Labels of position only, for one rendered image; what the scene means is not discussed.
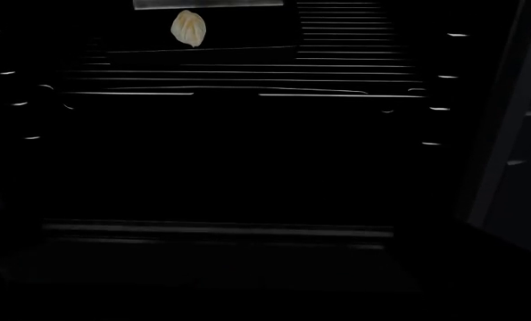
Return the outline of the black oven door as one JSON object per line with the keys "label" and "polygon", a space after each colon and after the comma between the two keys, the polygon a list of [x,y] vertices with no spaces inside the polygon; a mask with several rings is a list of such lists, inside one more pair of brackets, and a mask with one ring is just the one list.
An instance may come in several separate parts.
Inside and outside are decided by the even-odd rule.
{"label": "black oven door", "polygon": [[531,321],[531,253],[452,220],[174,225],[0,213],[0,321]]}

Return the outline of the black oven body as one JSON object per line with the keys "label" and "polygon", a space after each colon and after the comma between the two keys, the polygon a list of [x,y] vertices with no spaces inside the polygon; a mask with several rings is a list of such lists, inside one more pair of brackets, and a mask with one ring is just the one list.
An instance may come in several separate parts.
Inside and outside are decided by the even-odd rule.
{"label": "black oven body", "polygon": [[59,98],[62,0],[0,0],[0,210],[20,218],[391,226],[475,190],[531,0],[382,0],[430,102],[82,106]]}

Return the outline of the white pleated dumpling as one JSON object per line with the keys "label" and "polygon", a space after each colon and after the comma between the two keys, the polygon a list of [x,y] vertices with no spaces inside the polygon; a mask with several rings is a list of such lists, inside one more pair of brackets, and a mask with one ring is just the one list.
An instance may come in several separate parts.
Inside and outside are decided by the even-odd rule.
{"label": "white pleated dumpling", "polygon": [[170,27],[171,34],[182,44],[199,47],[206,35],[203,18],[189,10],[180,12]]}

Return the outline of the grey metal baking tray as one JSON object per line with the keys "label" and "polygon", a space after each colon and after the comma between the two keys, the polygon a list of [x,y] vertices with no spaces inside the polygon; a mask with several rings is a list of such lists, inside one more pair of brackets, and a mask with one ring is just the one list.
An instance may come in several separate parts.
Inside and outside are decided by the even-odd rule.
{"label": "grey metal baking tray", "polygon": [[218,7],[275,7],[284,0],[133,0],[135,10],[198,9]]}

